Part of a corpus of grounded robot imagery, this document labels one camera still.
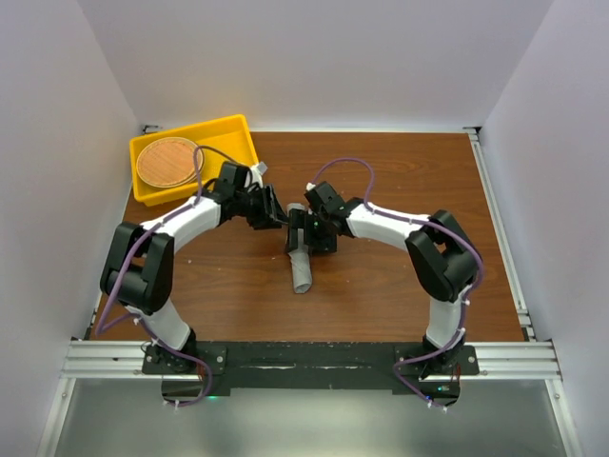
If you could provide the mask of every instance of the wooden table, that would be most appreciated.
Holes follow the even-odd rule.
[[[327,161],[354,156],[376,171],[373,203],[410,213],[450,210],[486,265],[484,283],[472,295],[468,340],[522,340],[467,135],[261,132],[252,137],[269,167],[265,182],[275,186],[284,207],[305,203],[306,183]],[[346,200],[363,196],[368,177],[360,165],[340,164],[323,178]],[[143,222],[180,203],[147,208],[131,197],[125,220]],[[296,295],[284,246],[285,229],[255,232],[236,218],[177,253],[171,297],[198,339],[419,341],[424,335],[429,298],[407,254],[377,242],[340,238],[337,253],[312,258],[313,287]],[[112,316],[122,312],[117,306]],[[127,322],[103,338],[146,335]]]

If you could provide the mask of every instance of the yellow bin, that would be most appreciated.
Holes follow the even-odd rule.
[[[251,166],[258,163],[258,156],[254,150],[254,144],[251,141],[249,129],[247,128],[246,117],[242,114],[179,127],[178,129],[136,136],[129,142],[133,196],[135,200],[144,203],[147,207],[187,198],[197,190],[196,182],[172,189],[155,188],[142,181],[137,174],[137,158],[144,148],[156,140],[171,136],[186,138],[198,145],[212,146],[244,165]],[[225,161],[225,158],[209,150],[204,150],[204,153],[206,159],[202,175],[205,182],[210,178],[218,176],[220,166]]]

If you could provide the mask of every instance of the brown circular mat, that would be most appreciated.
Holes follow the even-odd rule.
[[[186,138],[163,138],[150,143],[137,158],[137,174],[155,188],[181,186],[194,178],[192,153],[196,147],[196,143]],[[203,159],[199,150],[199,169],[203,166]]]

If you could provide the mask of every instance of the woven coaster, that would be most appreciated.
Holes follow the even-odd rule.
[[[140,179],[155,188],[175,188],[194,178],[192,153],[197,145],[186,138],[163,138],[150,143],[137,158]],[[199,169],[204,156],[197,152]]]

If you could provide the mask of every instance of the gray floor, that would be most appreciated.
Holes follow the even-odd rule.
[[[385,391],[234,390],[163,406],[160,381],[79,381],[58,456],[519,456],[564,450],[543,382],[470,381],[449,414]]]

